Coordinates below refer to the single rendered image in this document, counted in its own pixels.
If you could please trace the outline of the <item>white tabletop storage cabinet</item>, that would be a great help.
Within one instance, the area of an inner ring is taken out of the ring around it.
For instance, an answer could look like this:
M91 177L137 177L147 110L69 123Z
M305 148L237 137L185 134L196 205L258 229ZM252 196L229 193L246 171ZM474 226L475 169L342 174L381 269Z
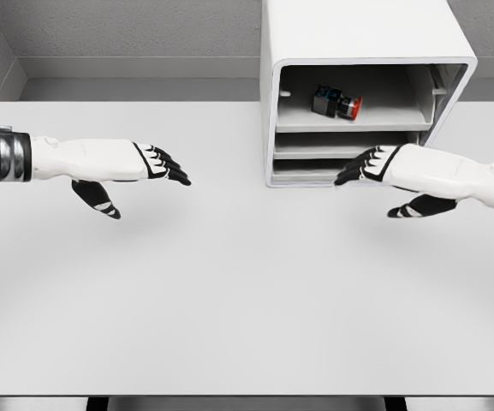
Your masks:
M429 146L478 60L447 0L263 0L260 103L265 180L271 184L281 72L298 65L427 65L437 89Z

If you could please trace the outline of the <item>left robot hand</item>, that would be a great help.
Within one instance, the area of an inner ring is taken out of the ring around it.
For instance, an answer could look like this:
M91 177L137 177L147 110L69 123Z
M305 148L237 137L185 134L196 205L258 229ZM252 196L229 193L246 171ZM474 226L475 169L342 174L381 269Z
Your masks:
M130 140L82 140L66 174L73 191L93 210L113 219L121 214L103 182L137 182L168 179L191 184L187 173L163 149Z

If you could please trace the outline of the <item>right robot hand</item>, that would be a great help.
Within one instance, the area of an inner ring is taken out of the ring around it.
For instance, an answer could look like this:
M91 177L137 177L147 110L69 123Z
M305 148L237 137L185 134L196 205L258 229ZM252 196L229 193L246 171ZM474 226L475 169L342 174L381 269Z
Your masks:
M429 217L452 211L473 193L474 162L459 155L415 144L375 146L345 166L334 185L371 180L418 193L388 211L391 218Z

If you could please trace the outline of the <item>black red load switch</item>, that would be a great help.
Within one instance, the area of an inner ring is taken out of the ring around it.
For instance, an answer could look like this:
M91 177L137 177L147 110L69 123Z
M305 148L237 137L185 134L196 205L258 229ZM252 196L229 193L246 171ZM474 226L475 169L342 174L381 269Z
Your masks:
M361 96L352 98L335 87L318 85L312 98L312 112L329 118L339 116L355 121L362 102Z

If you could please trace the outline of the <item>white cabinet drawer tray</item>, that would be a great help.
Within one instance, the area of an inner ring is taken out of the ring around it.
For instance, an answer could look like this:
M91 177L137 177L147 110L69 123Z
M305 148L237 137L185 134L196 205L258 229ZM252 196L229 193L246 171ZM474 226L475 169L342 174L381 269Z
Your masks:
M335 115L317 103L319 86L342 93ZM426 131L434 123L437 89L427 65L298 65L281 72L277 131Z
M275 187L332 187L336 175L351 158L276 159L271 184Z
M274 159L355 158L374 146L417 143L419 132L277 133Z

